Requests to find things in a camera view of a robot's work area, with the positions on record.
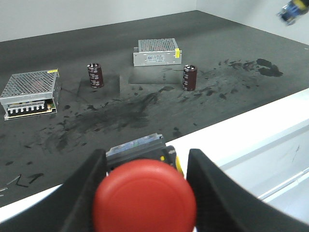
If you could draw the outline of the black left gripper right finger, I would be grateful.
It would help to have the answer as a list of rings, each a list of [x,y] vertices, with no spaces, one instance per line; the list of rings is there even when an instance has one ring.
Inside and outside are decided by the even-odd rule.
[[[199,232],[307,232],[308,224],[262,202],[200,149],[190,149],[186,179],[197,202]]]

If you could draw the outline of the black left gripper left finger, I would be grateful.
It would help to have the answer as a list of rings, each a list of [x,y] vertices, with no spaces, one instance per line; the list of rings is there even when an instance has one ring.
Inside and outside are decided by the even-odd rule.
[[[1,223],[2,232],[92,232],[95,192],[107,172],[105,150],[95,150],[62,186]]]

